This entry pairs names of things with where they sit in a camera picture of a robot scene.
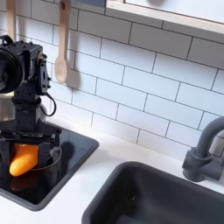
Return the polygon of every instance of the tiled wall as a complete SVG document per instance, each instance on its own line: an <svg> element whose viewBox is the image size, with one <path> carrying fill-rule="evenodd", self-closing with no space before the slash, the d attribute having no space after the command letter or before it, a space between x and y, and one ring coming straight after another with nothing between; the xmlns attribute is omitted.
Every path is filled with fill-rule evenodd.
<svg viewBox="0 0 224 224"><path fill-rule="evenodd" d="M81 3L71 10L70 75L58 84L58 2L17 0L17 38L44 47L58 116L183 159L224 115L224 35ZM0 9L5 33L3 0ZM222 136L211 149L219 157Z"/></svg>

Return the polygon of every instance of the wooden spatula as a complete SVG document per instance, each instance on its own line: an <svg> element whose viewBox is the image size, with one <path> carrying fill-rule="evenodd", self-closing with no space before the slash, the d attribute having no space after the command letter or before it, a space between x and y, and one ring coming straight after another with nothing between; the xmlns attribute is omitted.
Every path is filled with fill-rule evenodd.
<svg viewBox="0 0 224 224"><path fill-rule="evenodd" d="M16 1L6 0L7 10L7 31L8 35L15 42L17 40L16 34Z"/></svg>
<svg viewBox="0 0 224 224"><path fill-rule="evenodd" d="M70 70L67 60L68 26L71 2L61 0L59 3L59 56L54 64L54 71L57 81L63 84Z"/></svg>

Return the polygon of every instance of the wire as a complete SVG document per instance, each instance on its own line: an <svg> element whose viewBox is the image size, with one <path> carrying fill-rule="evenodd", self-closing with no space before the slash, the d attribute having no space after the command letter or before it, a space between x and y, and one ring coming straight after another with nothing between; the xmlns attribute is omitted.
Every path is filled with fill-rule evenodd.
<svg viewBox="0 0 224 224"><path fill-rule="evenodd" d="M53 112L50 115L48 115L45 112L45 110L43 109L43 107L40 106L40 108L45 116L54 116L54 114L56 113L56 110L57 110L57 104L56 104L55 100L48 93L46 93L45 95L53 102L53 106L54 106Z"/></svg>

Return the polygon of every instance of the black sink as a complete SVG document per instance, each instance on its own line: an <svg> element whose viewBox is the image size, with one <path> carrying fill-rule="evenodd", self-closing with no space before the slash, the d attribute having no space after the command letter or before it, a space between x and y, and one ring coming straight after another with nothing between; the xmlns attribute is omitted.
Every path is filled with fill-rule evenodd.
<svg viewBox="0 0 224 224"><path fill-rule="evenodd" d="M137 162L118 165L82 224L224 224L224 195Z"/></svg>

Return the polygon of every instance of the white countertop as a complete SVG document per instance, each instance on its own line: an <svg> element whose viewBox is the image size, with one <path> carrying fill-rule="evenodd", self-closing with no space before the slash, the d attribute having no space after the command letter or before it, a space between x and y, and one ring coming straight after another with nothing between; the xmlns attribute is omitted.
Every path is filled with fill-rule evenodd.
<svg viewBox="0 0 224 224"><path fill-rule="evenodd" d="M48 121L92 137L100 143L100 147L40 212L31 212L0 196L0 222L3 224L81 224L81 217L91 200L115 167L125 161L142 162L183 178L183 162L176 158L88 127L71 124L58 116ZM200 184L224 194L224 177L220 182L205 180Z"/></svg>

